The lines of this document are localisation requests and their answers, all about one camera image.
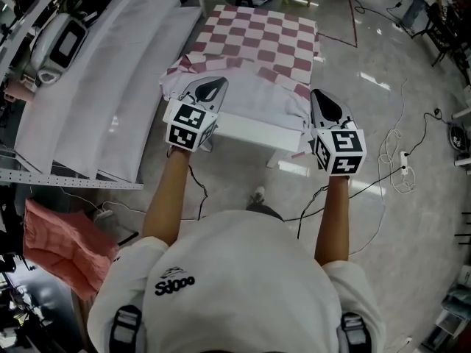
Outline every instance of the foot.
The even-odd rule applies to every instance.
[[[250,196],[251,204],[263,204],[265,202],[265,187],[258,186]]]

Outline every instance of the pink towel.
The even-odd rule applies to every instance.
[[[56,213],[26,201],[24,256],[59,277],[81,299],[96,295],[118,245],[83,212]]]

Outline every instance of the tile floor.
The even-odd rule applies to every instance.
[[[220,1],[207,0],[209,6]],[[393,7],[399,0],[360,1],[388,15],[384,8]],[[395,10],[398,15],[410,1],[404,0],[403,6]],[[354,193],[378,178],[378,150],[401,114],[404,81],[408,80],[403,88],[406,110],[398,129],[402,134],[400,148],[410,150],[422,136],[424,112],[432,113],[438,107],[449,118],[459,109],[456,90],[460,78],[446,60],[435,68],[430,66],[436,54],[426,39],[411,40],[380,15],[353,11],[352,17],[349,0],[312,3],[306,7],[290,1],[283,5],[283,11],[318,21],[322,34],[336,38],[321,37],[322,55],[314,64],[312,86],[345,99],[356,123],[364,129],[369,153],[361,174],[352,181]],[[417,26],[423,21],[419,17]],[[141,163],[144,190],[104,191],[100,199],[113,199],[141,210],[148,207],[166,160],[165,126],[161,121],[164,108],[162,103]],[[255,186],[265,185],[267,204],[284,218],[299,216],[312,194],[327,183],[327,177],[317,170],[311,155],[268,169],[265,163],[271,154],[269,149],[224,138],[215,138],[213,153],[198,151],[191,164],[210,194],[203,213],[244,208]],[[385,180],[381,182],[384,203],[378,185],[350,203],[352,252],[371,239],[382,220],[375,239],[351,260],[364,268],[378,298],[388,329],[385,352],[397,351],[405,337],[412,336],[413,343],[403,350],[411,352],[430,332],[439,314],[439,303],[467,255],[453,238],[463,229],[460,212],[470,209],[468,178],[462,169],[453,166],[454,155],[446,126],[431,121],[424,143],[409,158],[417,190],[401,196]],[[386,175],[388,167],[382,165],[380,172]],[[399,174],[394,181],[400,182]],[[190,177],[187,190],[183,215],[194,218],[202,191]],[[310,210],[322,207],[324,197],[321,195]],[[141,214],[120,207],[115,210],[119,225],[141,227]],[[314,252],[321,217],[320,213],[303,221],[300,238],[309,252]],[[296,233],[296,222],[286,225]],[[191,222],[185,227],[191,228]]]

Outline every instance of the white table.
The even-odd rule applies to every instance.
[[[173,105],[174,99],[170,99],[163,116],[164,123],[169,122]],[[266,164],[266,167],[274,168],[278,161],[282,160],[288,153],[298,151],[302,133],[294,129],[282,128],[238,115],[219,112],[219,120],[214,134],[275,149],[274,154]],[[203,150],[211,151],[211,149],[212,143],[205,143]]]

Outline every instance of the checkered tablecloth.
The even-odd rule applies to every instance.
[[[175,72],[203,74],[208,71],[225,70],[230,68],[241,68],[267,81],[277,84],[286,90],[294,91],[303,98],[310,110],[311,92],[307,85],[293,80],[278,72],[266,68],[254,60],[242,59],[240,57],[227,57],[212,54],[188,54],[183,55],[167,72],[161,77],[160,82],[164,82],[166,76]]]
[[[216,5],[191,53],[248,59],[309,85],[313,57],[319,54],[317,23],[271,10]]]

